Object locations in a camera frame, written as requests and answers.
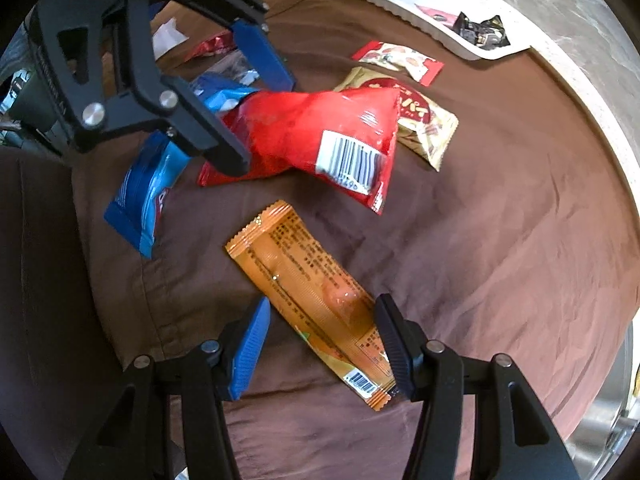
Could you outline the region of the green clear snack packet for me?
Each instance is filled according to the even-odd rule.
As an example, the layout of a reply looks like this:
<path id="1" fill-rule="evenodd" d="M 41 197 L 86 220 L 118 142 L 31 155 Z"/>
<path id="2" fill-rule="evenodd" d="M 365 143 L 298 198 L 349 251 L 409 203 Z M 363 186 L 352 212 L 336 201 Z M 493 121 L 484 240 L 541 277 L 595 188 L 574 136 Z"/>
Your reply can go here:
<path id="1" fill-rule="evenodd" d="M 210 66 L 207 73 L 230 79 L 244 86 L 251 86 L 259 79 L 257 70 L 240 50 L 234 50 Z"/>

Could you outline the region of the orange snack bar packet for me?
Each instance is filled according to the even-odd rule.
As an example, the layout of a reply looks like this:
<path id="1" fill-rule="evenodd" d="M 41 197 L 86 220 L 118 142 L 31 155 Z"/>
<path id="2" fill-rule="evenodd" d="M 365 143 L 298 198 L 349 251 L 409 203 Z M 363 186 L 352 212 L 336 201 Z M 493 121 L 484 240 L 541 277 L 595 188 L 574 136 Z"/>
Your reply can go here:
<path id="1" fill-rule="evenodd" d="M 278 200 L 226 244 L 226 252 L 318 358 L 373 411 L 396 382 L 374 322 L 372 296 Z"/>

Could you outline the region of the dark blue snack packet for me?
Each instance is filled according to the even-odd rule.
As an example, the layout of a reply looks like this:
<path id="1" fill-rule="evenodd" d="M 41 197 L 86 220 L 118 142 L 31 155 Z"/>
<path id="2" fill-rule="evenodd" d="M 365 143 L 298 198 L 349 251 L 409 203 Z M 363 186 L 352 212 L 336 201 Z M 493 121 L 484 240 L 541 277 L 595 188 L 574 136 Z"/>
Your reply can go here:
<path id="1" fill-rule="evenodd" d="M 190 88 L 215 114 L 233 110 L 255 91 L 246 84 L 211 73 L 196 78 Z M 165 133 L 151 133 L 104 212 L 106 223 L 144 258 L 152 257 L 166 195 L 190 160 Z"/>

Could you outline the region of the large red snack bag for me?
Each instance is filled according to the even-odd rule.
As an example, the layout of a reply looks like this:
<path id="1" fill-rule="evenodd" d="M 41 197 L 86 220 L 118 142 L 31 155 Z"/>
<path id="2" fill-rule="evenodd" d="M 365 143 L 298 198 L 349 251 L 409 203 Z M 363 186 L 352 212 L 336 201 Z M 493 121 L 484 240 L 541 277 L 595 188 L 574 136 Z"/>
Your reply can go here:
<path id="1" fill-rule="evenodd" d="M 247 96 L 222 120 L 250 149 L 244 180 L 311 174 L 376 214 L 383 211 L 397 146 L 395 88 Z"/>

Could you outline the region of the pink snack packet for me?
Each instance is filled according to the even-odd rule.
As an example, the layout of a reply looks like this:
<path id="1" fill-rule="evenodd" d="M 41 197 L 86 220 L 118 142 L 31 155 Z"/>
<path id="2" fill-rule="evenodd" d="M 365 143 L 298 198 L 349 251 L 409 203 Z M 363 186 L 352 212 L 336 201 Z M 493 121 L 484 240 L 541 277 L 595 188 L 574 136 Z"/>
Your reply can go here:
<path id="1" fill-rule="evenodd" d="M 444 26 L 453 29 L 454 23 L 457 21 L 459 12 L 454 13 L 449 10 L 436 9 L 432 6 L 424 6 L 423 4 L 417 4 L 416 8 L 424 15 L 428 16 L 435 22 L 439 22 Z"/>

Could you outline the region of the black gold snack packet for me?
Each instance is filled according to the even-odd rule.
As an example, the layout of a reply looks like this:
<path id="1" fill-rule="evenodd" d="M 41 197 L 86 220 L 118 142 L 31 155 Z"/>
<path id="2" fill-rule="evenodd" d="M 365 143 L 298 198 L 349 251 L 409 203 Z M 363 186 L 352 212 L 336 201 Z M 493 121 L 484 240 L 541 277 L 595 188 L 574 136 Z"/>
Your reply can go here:
<path id="1" fill-rule="evenodd" d="M 511 44 L 498 14 L 488 20 L 473 22 L 461 12 L 454 21 L 452 30 L 465 41 L 483 50 L 494 50 Z"/>

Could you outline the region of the small red wrapper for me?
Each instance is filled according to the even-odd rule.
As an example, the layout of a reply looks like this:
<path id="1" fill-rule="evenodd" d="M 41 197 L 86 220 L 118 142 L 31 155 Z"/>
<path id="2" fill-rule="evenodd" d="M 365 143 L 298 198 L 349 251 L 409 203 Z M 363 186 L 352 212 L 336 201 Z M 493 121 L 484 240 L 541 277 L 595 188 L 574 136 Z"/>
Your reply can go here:
<path id="1" fill-rule="evenodd" d="M 201 41 L 184 59 L 186 62 L 196 58 L 209 58 L 210 56 L 226 55 L 236 49 L 236 44 L 230 30 L 218 32 L 218 34 Z"/>

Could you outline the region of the white crumpled wrapper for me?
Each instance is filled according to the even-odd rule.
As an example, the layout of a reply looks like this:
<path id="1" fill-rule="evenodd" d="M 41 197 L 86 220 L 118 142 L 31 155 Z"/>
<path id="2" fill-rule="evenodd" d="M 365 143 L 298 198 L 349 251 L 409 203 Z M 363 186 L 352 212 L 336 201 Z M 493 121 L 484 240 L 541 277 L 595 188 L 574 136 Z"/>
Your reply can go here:
<path id="1" fill-rule="evenodd" d="M 184 44 L 189 37 L 180 32 L 177 28 L 177 21 L 171 18 L 169 21 L 160 25 L 152 36 L 152 47 L 154 58 L 159 60 L 172 49 Z"/>

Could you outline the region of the red white fruit snack packet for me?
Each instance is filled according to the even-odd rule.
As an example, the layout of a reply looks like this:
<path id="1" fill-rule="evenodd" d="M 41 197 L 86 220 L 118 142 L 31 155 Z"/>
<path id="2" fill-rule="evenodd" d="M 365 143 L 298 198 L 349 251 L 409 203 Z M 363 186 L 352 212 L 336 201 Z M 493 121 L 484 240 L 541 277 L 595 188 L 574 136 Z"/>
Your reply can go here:
<path id="1" fill-rule="evenodd" d="M 406 72 L 414 81 L 428 87 L 444 68 L 444 63 L 409 47 L 370 41 L 352 55 L 354 61 Z"/>

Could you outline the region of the beige red snack packet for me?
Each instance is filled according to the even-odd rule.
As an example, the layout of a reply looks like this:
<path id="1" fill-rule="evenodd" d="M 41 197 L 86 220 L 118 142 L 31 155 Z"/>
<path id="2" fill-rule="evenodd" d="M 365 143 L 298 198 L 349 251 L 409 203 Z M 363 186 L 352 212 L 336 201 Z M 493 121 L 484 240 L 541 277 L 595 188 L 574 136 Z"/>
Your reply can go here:
<path id="1" fill-rule="evenodd" d="M 457 116 L 398 79 L 364 67 L 353 68 L 334 91 L 359 88 L 394 88 L 399 91 L 398 141 L 439 171 L 459 127 Z"/>

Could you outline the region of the white plastic tray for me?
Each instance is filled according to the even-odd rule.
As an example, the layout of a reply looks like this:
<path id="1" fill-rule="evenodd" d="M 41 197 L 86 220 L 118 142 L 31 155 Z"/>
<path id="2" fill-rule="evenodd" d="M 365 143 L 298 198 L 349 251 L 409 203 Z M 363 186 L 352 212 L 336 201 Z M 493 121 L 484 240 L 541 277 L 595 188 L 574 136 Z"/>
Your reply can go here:
<path id="1" fill-rule="evenodd" d="M 422 30 L 433 39 L 440 42 L 447 50 L 467 61 L 497 61 L 509 55 L 526 51 L 530 48 L 528 32 L 524 25 L 522 14 L 513 9 L 510 4 L 502 0 L 366 0 L 379 6 Z M 452 29 L 435 22 L 422 14 L 417 4 L 432 6 L 436 9 L 449 10 L 454 13 L 463 12 L 471 21 L 481 22 L 492 18 L 496 14 L 500 16 L 506 29 L 506 36 L 510 46 L 483 50 L 475 47 L 458 36 Z"/>

